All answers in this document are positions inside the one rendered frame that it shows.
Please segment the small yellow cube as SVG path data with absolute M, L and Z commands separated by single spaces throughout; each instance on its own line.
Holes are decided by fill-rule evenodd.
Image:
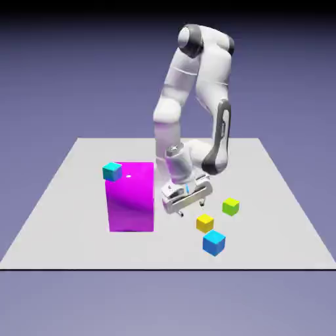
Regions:
M 208 233 L 211 231 L 214 227 L 214 218 L 207 215 L 207 214 L 202 214 L 197 217 L 196 219 L 196 228 L 203 232 L 203 233 Z

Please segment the small blue cube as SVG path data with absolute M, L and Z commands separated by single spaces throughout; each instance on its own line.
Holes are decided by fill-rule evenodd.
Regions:
M 203 250 L 212 256 L 217 256 L 225 247 L 226 236 L 211 230 L 203 237 Z

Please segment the small teal cube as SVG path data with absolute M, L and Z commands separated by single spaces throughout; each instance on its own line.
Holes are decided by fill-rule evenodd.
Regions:
M 122 176 L 122 164 L 109 162 L 102 167 L 102 176 L 104 180 L 115 182 Z

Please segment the large magenta box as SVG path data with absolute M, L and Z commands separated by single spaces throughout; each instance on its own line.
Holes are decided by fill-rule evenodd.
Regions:
M 108 223 L 111 232 L 154 230 L 154 164 L 124 161 L 122 176 L 105 180 Z

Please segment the small green cube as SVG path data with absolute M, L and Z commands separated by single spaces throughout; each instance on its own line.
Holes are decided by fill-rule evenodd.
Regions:
M 234 216 L 240 208 L 240 202 L 234 198 L 227 198 L 222 203 L 222 212 Z

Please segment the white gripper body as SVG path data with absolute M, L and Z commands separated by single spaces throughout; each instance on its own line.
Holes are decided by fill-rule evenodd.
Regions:
M 161 199 L 163 207 L 168 214 L 178 213 L 185 207 L 199 202 L 200 199 L 206 199 L 213 187 L 209 179 L 196 179 L 194 191 L 191 192 L 190 184 L 173 184 L 168 182 L 161 189 Z

